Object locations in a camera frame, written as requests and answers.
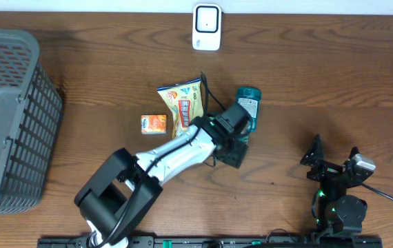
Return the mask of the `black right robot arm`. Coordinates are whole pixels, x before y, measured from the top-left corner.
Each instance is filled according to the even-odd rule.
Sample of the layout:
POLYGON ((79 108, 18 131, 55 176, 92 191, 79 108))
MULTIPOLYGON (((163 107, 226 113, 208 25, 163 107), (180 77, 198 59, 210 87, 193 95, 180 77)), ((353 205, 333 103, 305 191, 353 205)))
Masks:
POLYGON ((321 136, 317 134, 300 164, 310 168, 306 177, 319 183, 312 199, 318 230, 330 235, 361 233, 367 203, 347 194, 347 190, 362 185, 374 173, 374 161, 353 147, 343 164, 331 163, 325 159, 321 136))

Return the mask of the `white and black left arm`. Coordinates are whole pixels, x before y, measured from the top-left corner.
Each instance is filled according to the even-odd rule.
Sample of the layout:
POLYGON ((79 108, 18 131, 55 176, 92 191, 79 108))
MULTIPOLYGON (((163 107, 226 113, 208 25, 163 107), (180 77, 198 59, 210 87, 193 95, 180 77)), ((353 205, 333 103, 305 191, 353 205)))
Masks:
POLYGON ((74 198, 91 228, 88 247, 127 247, 127 238, 163 191, 163 185, 207 158, 227 158, 239 167, 248 117, 197 117, 178 138, 147 152, 112 153, 74 198))

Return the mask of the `teal deodorant bottle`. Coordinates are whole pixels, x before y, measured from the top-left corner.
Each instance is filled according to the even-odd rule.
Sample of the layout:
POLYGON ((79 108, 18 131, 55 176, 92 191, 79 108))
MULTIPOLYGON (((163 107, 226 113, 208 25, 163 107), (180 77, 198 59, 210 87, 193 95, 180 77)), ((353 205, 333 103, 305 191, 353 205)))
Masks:
POLYGON ((261 91, 254 87, 240 87, 236 92, 236 101, 251 116, 250 132, 255 132, 261 102, 261 91))

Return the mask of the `yellow snack chip bag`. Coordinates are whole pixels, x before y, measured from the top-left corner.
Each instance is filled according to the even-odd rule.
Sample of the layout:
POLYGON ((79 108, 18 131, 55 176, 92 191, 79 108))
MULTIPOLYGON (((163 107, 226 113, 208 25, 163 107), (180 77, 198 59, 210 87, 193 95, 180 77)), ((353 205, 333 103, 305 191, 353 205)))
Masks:
POLYGON ((200 78, 186 83, 158 87, 157 92, 172 113, 173 138, 185 133, 195 117, 203 116, 200 78))

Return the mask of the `orange small carton box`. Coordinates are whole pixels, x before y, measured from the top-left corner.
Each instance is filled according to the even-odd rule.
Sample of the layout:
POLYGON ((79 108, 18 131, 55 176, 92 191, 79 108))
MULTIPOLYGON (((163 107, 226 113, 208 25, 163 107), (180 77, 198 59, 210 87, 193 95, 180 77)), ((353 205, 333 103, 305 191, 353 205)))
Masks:
POLYGON ((142 134, 165 134, 167 131, 167 116, 165 114, 149 114, 141 116, 142 134))

